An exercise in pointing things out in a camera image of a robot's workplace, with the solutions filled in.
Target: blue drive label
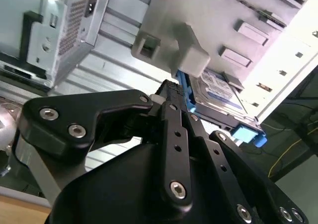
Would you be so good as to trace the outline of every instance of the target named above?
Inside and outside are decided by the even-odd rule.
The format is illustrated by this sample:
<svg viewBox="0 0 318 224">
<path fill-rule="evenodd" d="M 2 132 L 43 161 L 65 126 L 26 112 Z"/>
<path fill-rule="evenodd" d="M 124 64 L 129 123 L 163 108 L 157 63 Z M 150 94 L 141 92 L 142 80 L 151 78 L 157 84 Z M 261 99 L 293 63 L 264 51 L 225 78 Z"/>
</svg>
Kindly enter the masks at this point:
<svg viewBox="0 0 318 224">
<path fill-rule="evenodd" d="M 243 110 L 239 99 L 221 75 L 215 74 L 210 70 L 204 70 L 201 74 L 201 78 L 208 85 L 206 91 L 211 98 L 219 100 L 225 105 L 227 104 Z"/>
</svg>

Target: silver screw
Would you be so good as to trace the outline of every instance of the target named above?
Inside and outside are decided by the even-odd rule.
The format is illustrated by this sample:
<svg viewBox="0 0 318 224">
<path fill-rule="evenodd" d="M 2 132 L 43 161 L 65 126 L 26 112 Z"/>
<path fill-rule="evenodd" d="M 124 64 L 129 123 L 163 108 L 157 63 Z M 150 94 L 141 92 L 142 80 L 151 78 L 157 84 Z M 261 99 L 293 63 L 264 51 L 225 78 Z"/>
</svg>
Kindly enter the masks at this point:
<svg viewBox="0 0 318 224">
<path fill-rule="evenodd" d="M 140 96 L 139 99 L 142 100 L 143 102 L 148 102 L 148 99 L 145 98 L 144 96 Z"/>
<path fill-rule="evenodd" d="M 292 216 L 285 210 L 285 208 L 280 208 L 280 213 L 287 221 L 292 222 Z"/>
<path fill-rule="evenodd" d="M 51 108 L 43 108 L 42 110 L 40 110 L 40 116 L 44 120 L 54 121 L 59 117 L 59 113 Z"/>
<path fill-rule="evenodd" d="M 219 136 L 221 137 L 221 139 L 222 139 L 222 140 L 224 140 L 224 141 L 226 141 L 226 140 L 227 140 L 227 138 L 225 137 L 225 135 L 223 135 L 223 134 L 219 133 Z"/>
<path fill-rule="evenodd" d="M 238 204 L 237 212 L 244 222 L 246 223 L 252 222 L 252 216 L 250 215 L 248 210 L 245 207 L 243 207 L 241 204 Z"/>
<path fill-rule="evenodd" d="M 292 209 L 292 212 L 301 223 L 304 222 L 304 219 L 302 218 L 302 216 L 295 209 Z"/>
<path fill-rule="evenodd" d="M 175 110 L 175 111 L 177 110 L 177 107 L 176 107 L 175 105 L 170 104 L 169 107 L 170 107 L 172 110 Z"/>
<path fill-rule="evenodd" d="M 69 127 L 69 134 L 75 138 L 83 138 L 86 135 L 86 130 L 80 125 L 71 125 Z"/>
<path fill-rule="evenodd" d="M 175 195 L 178 199 L 184 199 L 185 198 L 185 188 L 184 186 L 179 182 L 171 182 L 170 189 L 172 193 Z"/>
<path fill-rule="evenodd" d="M 199 118 L 198 118 L 196 115 L 194 115 L 194 114 L 191 114 L 191 118 L 192 118 L 193 120 L 195 120 L 195 121 L 198 121 L 198 120 L 199 120 Z"/>
</svg>

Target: wooden surface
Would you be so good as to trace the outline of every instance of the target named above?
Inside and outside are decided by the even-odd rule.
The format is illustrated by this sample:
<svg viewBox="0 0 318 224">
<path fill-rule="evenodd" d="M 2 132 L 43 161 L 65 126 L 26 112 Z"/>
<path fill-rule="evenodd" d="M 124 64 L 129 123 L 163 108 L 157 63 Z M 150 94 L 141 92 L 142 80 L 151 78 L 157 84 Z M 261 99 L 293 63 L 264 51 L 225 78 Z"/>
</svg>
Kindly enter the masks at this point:
<svg viewBox="0 0 318 224">
<path fill-rule="evenodd" d="M 50 209 L 0 196 L 0 224 L 44 224 Z"/>
</svg>

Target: ventilation grille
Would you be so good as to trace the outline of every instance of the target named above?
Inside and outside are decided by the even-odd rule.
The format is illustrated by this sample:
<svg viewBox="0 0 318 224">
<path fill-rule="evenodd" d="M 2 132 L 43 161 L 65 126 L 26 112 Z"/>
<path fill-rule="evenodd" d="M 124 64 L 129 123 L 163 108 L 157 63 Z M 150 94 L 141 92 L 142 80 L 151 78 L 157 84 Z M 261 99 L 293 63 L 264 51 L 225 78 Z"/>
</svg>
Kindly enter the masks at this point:
<svg viewBox="0 0 318 224">
<path fill-rule="evenodd" d="M 70 14 L 67 19 L 66 32 L 61 39 L 59 46 L 59 55 L 63 55 L 74 47 L 79 34 L 80 22 L 84 17 L 87 0 L 81 0 L 71 5 Z"/>
</svg>

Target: white wall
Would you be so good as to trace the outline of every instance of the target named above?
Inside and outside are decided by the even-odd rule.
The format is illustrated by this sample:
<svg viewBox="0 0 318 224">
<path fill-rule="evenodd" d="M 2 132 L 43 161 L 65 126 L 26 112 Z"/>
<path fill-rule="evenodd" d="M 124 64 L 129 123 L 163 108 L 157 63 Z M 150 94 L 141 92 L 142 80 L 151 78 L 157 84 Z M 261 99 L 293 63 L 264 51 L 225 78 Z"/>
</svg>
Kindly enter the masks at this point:
<svg viewBox="0 0 318 224">
<path fill-rule="evenodd" d="M 305 213 L 309 223 L 318 223 L 318 158 L 311 157 L 276 185 Z"/>
</svg>

